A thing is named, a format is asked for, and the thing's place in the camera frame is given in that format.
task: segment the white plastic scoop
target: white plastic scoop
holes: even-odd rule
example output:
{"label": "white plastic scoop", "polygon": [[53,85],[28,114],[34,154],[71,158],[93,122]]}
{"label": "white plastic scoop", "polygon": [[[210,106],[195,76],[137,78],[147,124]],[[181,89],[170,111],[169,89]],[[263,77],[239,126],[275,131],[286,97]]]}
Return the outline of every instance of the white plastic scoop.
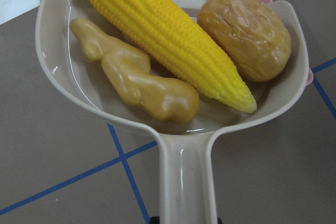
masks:
{"label": "white plastic scoop", "polygon": [[[192,17],[202,0],[174,0]],[[217,212],[211,149],[222,134],[269,121],[294,105],[308,78],[308,54],[300,24],[291,5],[270,6],[280,15],[292,37],[292,56],[284,72],[265,85],[251,87],[258,110],[245,115],[202,98],[198,115],[189,125],[160,123],[137,108],[126,106],[98,66],[83,60],[69,22],[87,18],[108,34],[122,34],[107,23],[88,0],[43,0],[36,24],[40,64],[52,84],[77,105],[129,131],[155,138],[160,150],[160,223],[216,224]],[[167,74],[154,66],[156,74]]]}

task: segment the potato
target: potato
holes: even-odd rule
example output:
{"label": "potato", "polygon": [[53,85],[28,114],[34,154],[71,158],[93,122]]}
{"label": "potato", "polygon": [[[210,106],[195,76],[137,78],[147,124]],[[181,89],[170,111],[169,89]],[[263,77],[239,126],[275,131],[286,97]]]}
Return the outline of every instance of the potato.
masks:
{"label": "potato", "polygon": [[275,78],[290,57],[287,29],[261,0],[208,0],[197,22],[227,52],[246,80]]}

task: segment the corn cob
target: corn cob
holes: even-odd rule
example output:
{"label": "corn cob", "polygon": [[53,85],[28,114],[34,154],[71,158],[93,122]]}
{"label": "corn cob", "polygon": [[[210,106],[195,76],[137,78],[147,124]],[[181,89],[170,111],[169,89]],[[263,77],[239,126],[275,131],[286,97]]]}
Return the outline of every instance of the corn cob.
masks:
{"label": "corn cob", "polygon": [[200,93],[252,113],[256,101],[229,56],[172,0],[89,0],[178,78]]}

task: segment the scoop handle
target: scoop handle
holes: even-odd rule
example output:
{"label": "scoop handle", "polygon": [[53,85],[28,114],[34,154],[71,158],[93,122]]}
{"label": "scoop handle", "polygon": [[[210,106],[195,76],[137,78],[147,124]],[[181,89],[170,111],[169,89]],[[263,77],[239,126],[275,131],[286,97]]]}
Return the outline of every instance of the scoop handle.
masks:
{"label": "scoop handle", "polygon": [[160,224],[217,224],[213,135],[160,136]]}

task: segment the gray table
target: gray table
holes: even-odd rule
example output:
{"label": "gray table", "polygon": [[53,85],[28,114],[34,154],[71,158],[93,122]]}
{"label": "gray table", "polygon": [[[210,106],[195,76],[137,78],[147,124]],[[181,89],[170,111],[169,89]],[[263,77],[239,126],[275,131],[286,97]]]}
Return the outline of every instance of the gray table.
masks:
{"label": "gray table", "polygon": [[[336,223],[336,7],[287,1],[306,37],[314,83],[282,116],[216,141],[223,223]],[[156,143],[108,126],[51,85],[35,53],[36,14],[0,25],[0,223],[158,216]]]}

